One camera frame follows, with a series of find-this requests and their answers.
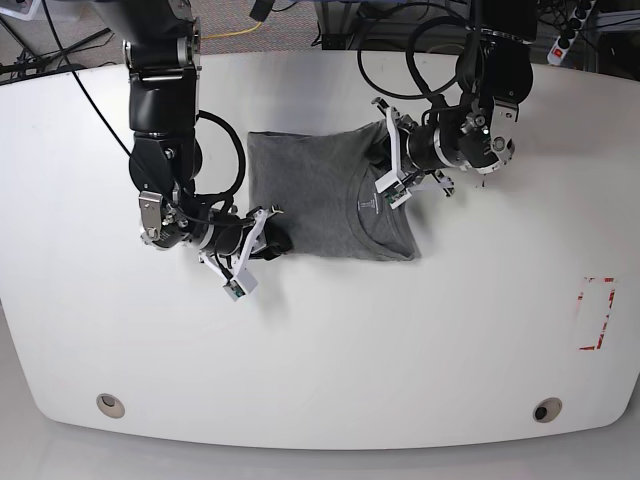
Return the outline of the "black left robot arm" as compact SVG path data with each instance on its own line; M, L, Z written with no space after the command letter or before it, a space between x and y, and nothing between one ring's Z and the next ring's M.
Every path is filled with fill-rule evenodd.
M430 103L419 121L388 104L392 93L377 87L373 103L385 118L390 160L375 182L394 209L432 177L447 196L454 183L445 169L493 173L513 158L513 130L519 107L533 86L530 45L536 39L533 1L472 1L462 16L442 6L441 15L420 23L409 35L405 61L418 88L414 99ZM432 88L415 59L419 39L438 27L465 30L453 77Z

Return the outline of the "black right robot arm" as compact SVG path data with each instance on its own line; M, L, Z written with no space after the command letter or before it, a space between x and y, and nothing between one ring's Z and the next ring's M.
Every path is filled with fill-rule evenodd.
M224 119L199 108L200 22L187 1L97 1L94 8L123 40L129 76L129 126L134 145L129 173L139 192L143 241L159 250L188 244L199 261L219 275L234 300L257 286L252 259L272 260L291 243L270 226L276 207L234 210L247 173L242 141ZM221 127L237 155L236 177L226 190L199 194L202 167L196 123Z

